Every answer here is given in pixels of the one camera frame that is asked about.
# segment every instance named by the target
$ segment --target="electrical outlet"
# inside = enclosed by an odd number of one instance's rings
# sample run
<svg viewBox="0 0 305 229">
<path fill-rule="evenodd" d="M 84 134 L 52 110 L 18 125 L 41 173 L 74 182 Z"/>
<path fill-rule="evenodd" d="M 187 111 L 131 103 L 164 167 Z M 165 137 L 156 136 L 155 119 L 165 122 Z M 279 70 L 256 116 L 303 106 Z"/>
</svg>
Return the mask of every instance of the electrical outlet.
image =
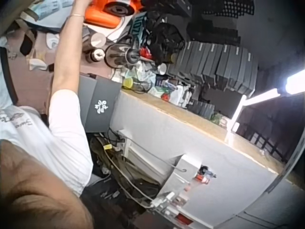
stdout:
<svg viewBox="0 0 305 229">
<path fill-rule="evenodd" d="M 126 131 L 125 129 L 119 130 L 118 133 L 119 133 L 119 135 L 121 136 L 121 138 L 124 138 L 124 139 L 125 139 L 125 141 L 124 141 L 124 142 L 119 142 L 119 143 L 117 144 L 117 147 L 118 147 L 120 150 L 123 151 L 123 156 L 127 158 L 127 157 L 128 157 L 129 148 L 130 148 L 130 146 L 131 146 L 131 144 L 132 144 L 132 141 L 131 141 L 132 136 L 131 136 L 131 134 L 130 134 L 128 131 Z"/>
</svg>

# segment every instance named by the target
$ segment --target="gray laptop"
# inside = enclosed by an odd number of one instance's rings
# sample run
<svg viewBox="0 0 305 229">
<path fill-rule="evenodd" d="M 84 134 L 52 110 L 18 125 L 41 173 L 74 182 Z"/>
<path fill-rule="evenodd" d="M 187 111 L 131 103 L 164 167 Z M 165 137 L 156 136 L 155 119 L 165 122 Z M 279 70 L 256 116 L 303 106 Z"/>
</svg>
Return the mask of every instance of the gray laptop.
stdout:
<svg viewBox="0 0 305 229">
<path fill-rule="evenodd" d="M 81 74 L 78 97 L 86 133 L 107 132 L 122 84 L 107 78 Z"/>
</svg>

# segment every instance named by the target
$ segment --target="fluorescent light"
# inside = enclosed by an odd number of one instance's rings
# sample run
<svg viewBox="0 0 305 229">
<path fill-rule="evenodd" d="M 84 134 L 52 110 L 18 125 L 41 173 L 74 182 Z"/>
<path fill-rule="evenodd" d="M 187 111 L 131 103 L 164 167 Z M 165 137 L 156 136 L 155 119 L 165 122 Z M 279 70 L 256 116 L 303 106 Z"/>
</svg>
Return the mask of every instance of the fluorescent light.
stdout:
<svg viewBox="0 0 305 229">
<path fill-rule="evenodd" d="M 237 106 L 237 109 L 232 117 L 232 119 L 227 123 L 227 131 L 231 131 L 234 124 L 236 123 L 240 113 L 242 112 L 242 108 L 244 105 L 244 102 L 246 101 L 247 96 L 243 95 L 241 100 L 239 101 L 239 105 Z"/>
<path fill-rule="evenodd" d="M 287 78 L 286 91 L 289 94 L 305 92 L 305 70 Z"/>
<path fill-rule="evenodd" d="M 251 99 L 247 99 L 244 102 L 244 106 L 249 106 L 249 105 L 252 105 L 252 104 L 260 103 L 262 101 L 266 101 L 266 100 L 269 100 L 269 99 L 274 99 L 274 98 L 277 98 L 279 96 L 280 96 L 280 94 L 277 92 L 277 89 L 274 88 L 274 89 L 272 89 L 268 92 L 265 92 L 263 94 L 255 96 Z"/>
</svg>

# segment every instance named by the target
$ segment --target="bracelet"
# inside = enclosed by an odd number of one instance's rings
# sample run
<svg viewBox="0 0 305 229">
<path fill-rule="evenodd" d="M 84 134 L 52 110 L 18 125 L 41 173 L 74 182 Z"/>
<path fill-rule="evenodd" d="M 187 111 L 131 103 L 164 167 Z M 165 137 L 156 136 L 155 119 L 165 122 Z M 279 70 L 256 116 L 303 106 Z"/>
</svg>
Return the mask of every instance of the bracelet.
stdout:
<svg viewBox="0 0 305 229">
<path fill-rule="evenodd" d="M 77 13 L 69 15 L 69 16 L 68 16 L 68 18 L 70 18 L 70 17 L 72 17 L 72 16 L 76 16 L 76 17 L 83 17 L 83 18 L 85 18 L 85 16 L 84 16 L 84 15 L 77 14 Z"/>
</svg>

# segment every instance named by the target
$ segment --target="wooden countertop edge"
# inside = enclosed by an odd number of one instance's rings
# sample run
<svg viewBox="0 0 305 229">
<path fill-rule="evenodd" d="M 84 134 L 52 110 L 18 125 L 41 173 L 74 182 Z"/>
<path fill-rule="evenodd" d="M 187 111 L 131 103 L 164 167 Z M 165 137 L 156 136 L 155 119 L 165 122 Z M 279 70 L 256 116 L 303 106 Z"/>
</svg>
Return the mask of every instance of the wooden countertop edge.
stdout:
<svg viewBox="0 0 305 229">
<path fill-rule="evenodd" d="M 239 136 L 237 134 L 229 134 L 229 135 L 231 135 L 230 137 L 233 138 L 233 141 L 235 141 L 235 143 L 233 145 L 229 145 L 227 142 L 225 142 L 224 136 L 222 136 L 222 138 L 220 138 L 219 136 L 216 136 L 217 134 L 228 136 L 227 130 L 225 130 L 222 127 L 220 127 L 204 118 L 201 118 L 187 110 L 177 107 L 162 99 L 156 98 L 150 94 L 138 94 L 138 93 L 135 93 L 130 90 L 122 90 L 122 92 L 145 102 L 146 104 L 158 109 L 159 112 L 169 115 L 172 118 L 175 118 L 177 121 L 185 123 L 185 124 L 191 126 L 192 128 L 195 128 L 202 134 L 205 134 L 205 135 L 209 136 L 210 138 L 213 138 L 214 140 L 216 140 L 222 144 L 225 144 L 227 147 L 232 148 L 236 152 L 244 155 L 248 159 L 250 159 L 253 162 L 257 163 L 258 165 L 268 169 L 270 172 L 272 172 L 276 175 L 281 173 L 284 168 L 284 165 L 281 162 L 277 161 L 276 159 L 274 159 L 272 157 L 266 158 L 265 156 L 263 156 L 260 153 L 259 148 L 252 145 L 249 141 L 247 141 L 246 139 L 242 138 L 241 136 Z M 194 121 L 190 121 L 190 119 L 186 120 L 185 117 L 183 117 L 184 115 L 190 117 L 191 119 L 195 119 L 197 123 L 205 124 L 208 127 L 206 127 L 206 128 L 198 127 L 198 125 L 196 125 L 196 123 L 194 123 Z M 214 130 L 216 130 L 216 132 L 214 132 L 214 133 L 208 132 L 207 129 L 209 127 L 212 127 Z M 303 182 L 301 181 L 301 178 L 298 177 L 297 174 L 290 173 L 287 177 L 287 180 L 289 182 L 291 182 L 292 184 L 297 185 L 299 188 L 305 190 L 305 185 L 303 184 Z"/>
</svg>

